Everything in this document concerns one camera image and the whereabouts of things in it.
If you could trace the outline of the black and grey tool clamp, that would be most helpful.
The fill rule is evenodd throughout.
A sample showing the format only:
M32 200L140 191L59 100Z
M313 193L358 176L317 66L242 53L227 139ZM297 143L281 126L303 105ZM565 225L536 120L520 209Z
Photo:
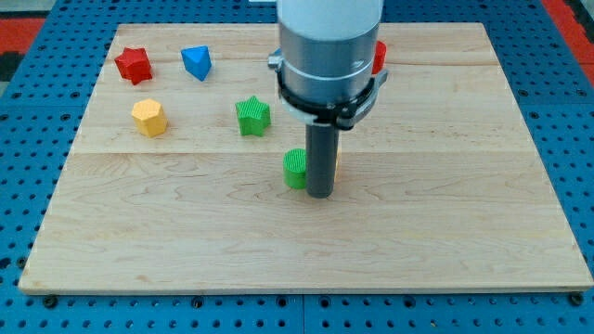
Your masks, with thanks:
M283 106L292 117L305 125L333 126L339 130L352 130L372 110L381 86L388 78L388 71L381 70L372 76L363 91L346 102L328 102L324 104L307 101L293 94L284 84L282 67L284 57L268 56L268 67L277 74L278 95Z

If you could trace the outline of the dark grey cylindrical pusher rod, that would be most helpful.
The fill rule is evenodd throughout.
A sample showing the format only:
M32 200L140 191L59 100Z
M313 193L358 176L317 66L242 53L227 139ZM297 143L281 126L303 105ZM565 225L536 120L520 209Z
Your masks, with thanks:
M306 126L305 183L313 198L327 198L333 191L339 138L333 126Z

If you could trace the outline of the red block behind arm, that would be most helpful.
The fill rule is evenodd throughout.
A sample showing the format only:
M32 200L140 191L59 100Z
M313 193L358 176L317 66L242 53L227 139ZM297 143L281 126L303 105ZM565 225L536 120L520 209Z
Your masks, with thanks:
M387 45L382 41L376 42L372 73L378 74L382 69L387 53Z

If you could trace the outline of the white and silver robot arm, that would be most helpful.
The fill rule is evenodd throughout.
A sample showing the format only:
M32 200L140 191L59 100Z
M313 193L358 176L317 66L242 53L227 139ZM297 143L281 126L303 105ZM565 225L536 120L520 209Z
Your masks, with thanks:
M388 72L373 73L382 0L278 0L279 48L268 57L281 105L305 126L305 189L334 188L340 133L372 110Z

